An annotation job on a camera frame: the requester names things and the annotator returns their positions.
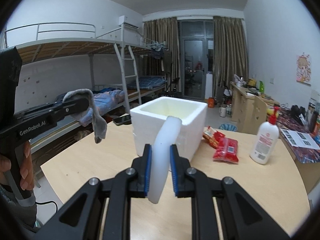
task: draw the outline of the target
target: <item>plastic bag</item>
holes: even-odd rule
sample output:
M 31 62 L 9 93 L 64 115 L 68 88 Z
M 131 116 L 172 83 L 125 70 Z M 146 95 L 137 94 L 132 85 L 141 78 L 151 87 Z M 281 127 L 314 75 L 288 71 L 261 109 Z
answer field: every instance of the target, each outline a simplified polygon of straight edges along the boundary
M 237 157 L 238 141 L 230 138 L 222 138 L 219 141 L 218 148 L 213 155 L 213 160 L 238 163 Z
M 225 137 L 225 135 L 212 127 L 208 126 L 204 128 L 204 132 L 202 134 L 202 137 L 207 140 L 209 145 L 213 148 L 217 148 L 219 141 Z

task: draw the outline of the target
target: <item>green bottle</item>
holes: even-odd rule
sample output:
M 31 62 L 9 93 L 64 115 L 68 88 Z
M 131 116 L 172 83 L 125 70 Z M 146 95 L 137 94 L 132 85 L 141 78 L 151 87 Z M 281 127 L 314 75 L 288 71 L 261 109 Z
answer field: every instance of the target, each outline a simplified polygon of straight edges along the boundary
M 260 87 L 259 87 L 259 92 L 264 94 L 264 85 L 263 85 L 263 82 L 260 81 Z

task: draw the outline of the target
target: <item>human hand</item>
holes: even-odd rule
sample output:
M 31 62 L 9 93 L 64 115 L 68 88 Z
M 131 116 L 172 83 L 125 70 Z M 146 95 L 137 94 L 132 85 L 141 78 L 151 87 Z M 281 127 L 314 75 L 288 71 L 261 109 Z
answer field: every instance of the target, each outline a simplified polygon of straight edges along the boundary
M 31 159 L 31 145 L 29 141 L 26 141 L 23 145 L 23 153 L 25 159 L 20 167 L 20 174 L 22 179 L 20 181 L 20 187 L 22 190 L 33 190 L 35 187 L 34 177 L 33 177 L 33 166 Z M 11 169 L 11 162 L 8 158 L 0 155 L 0 183 L 7 185 L 8 182 L 4 176 L 4 172 Z

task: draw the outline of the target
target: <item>styrofoam box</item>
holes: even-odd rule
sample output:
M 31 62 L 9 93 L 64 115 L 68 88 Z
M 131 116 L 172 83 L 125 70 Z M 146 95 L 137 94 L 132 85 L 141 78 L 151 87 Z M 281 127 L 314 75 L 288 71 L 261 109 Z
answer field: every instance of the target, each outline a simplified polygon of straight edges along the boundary
M 168 116 L 182 120 L 176 144 L 179 155 L 190 161 L 199 147 L 208 105 L 180 98 L 160 97 L 130 110 L 136 151 L 142 156 L 145 144 L 153 145 Z

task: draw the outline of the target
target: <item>metal screw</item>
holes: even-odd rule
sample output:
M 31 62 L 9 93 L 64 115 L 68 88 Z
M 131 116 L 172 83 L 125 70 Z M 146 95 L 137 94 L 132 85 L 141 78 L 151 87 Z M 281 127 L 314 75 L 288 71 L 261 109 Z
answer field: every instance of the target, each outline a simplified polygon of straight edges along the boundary
M 127 168 L 125 170 L 125 173 L 128 174 L 128 175 L 132 175 L 136 172 L 136 170 L 134 168 Z
M 91 178 L 91 179 L 89 179 L 89 184 L 90 184 L 91 186 L 97 185 L 98 182 L 99 182 L 99 179 L 98 179 L 98 178 Z
M 194 167 L 187 168 L 187 173 L 190 175 L 195 174 L 196 172 L 197 170 Z
M 233 183 L 233 179 L 231 177 L 225 177 L 223 182 L 227 185 L 231 185 Z

